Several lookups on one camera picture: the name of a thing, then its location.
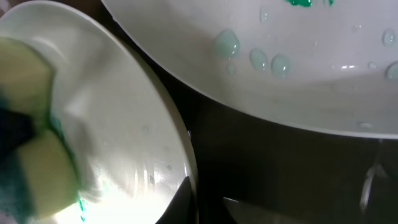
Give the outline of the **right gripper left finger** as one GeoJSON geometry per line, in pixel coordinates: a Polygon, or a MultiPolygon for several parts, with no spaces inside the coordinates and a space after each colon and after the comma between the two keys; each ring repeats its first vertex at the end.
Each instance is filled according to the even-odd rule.
{"type": "Polygon", "coordinates": [[[195,224],[195,204],[189,177],[184,178],[156,224],[195,224]]]}

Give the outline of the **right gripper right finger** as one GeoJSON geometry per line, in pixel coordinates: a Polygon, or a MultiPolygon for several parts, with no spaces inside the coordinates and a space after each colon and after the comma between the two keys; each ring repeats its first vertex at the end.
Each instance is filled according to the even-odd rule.
{"type": "Polygon", "coordinates": [[[268,210],[257,205],[223,197],[223,203],[238,224],[305,224],[279,212],[268,210]]]}

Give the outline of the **white plate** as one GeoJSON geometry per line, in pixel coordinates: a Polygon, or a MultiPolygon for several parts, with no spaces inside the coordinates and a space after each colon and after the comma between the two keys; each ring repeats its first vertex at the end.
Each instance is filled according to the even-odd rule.
{"type": "Polygon", "coordinates": [[[397,138],[397,1],[105,0],[196,91],[257,118],[397,138]]]}
{"type": "Polygon", "coordinates": [[[156,223],[184,178],[197,212],[197,164],[183,120],[135,51],[85,13],[28,1],[1,16],[1,38],[36,50],[54,71],[50,125],[78,180],[78,200],[30,223],[156,223]]]}

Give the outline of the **green yellow sponge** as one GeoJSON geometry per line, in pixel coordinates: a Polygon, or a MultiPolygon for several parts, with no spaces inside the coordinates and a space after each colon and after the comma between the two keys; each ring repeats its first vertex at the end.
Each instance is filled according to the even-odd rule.
{"type": "Polygon", "coordinates": [[[1,223],[51,217],[78,200],[78,180],[50,125],[54,71],[32,47],[1,38],[1,223]]]}

